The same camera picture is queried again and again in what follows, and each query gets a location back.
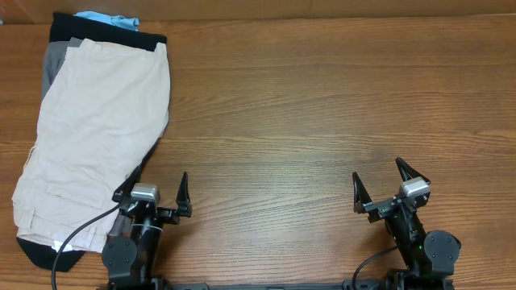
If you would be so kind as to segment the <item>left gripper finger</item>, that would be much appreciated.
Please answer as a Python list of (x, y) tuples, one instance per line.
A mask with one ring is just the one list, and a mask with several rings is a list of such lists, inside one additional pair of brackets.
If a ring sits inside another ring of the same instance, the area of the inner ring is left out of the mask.
[(192, 204), (189, 196), (188, 173), (184, 172), (177, 192), (177, 214), (181, 217), (190, 218), (192, 216)]
[(139, 183), (142, 173), (142, 165), (137, 166), (133, 172), (121, 183), (114, 191), (112, 196), (113, 202), (122, 202), (125, 198), (131, 197), (131, 190)]

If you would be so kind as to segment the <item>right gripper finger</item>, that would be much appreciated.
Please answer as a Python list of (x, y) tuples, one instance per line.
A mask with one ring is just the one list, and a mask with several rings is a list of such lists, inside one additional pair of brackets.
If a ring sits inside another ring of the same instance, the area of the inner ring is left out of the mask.
[(414, 178), (421, 177), (427, 184), (431, 183), (431, 181), (428, 178), (426, 178), (423, 174), (412, 168), (402, 157), (397, 157), (395, 159), (395, 162), (403, 181), (408, 181)]
[(373, 204), (372, 199), (357, 172), (352, 173), (352, 182), (354, 190), (353, 210), (355, 213), (366, 213), (366, 208)]

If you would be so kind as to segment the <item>beige shorts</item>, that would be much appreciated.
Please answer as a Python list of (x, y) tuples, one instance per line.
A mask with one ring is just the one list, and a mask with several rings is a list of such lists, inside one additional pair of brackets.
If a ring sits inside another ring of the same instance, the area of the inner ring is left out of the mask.
[(100, 251), (117, 217), (113, 193), (164, 133), (169, 99), (164, 44), (69, 48), (12, 197), (18, 237)]

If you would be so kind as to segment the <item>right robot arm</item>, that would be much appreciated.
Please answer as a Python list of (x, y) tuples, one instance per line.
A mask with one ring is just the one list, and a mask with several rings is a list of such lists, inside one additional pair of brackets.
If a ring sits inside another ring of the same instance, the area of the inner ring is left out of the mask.
[(402, 179), (398, 193), (377, 203), (372, 201), (358, 173), (352, 173), (354, 212), (366, 213), (371, 223), (384, 221), (395, 245), (363, 261), (353, 273), (351, 287), (360, 288), (358, 275), (366, 265), (398, 250), (406, 267), (388, 270), (372, 289), (453, 289), (449, 277), (454, 274), (461, 242), (447, 231), (424, 230), (417, 209), (429, 201), (431, 181), (401, 157), (396, 158), (396, 165)]

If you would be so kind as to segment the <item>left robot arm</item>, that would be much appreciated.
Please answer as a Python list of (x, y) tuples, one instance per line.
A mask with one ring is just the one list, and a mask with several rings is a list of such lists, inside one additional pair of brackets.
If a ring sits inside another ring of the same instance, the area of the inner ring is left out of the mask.
[(178, 225), (182, 217), (192, 216), (187, 173), (182, 175), (173, 209), (159, 206), (158, 187), (141, 183), (141, 172), (136, 167), (112, 197), (120, 213), (130, 219), (130, 230), (108, 238), (102, 250), (109, 289), (170, 289), (165, 278), (153, 274), (160, 236), (165, 225)]

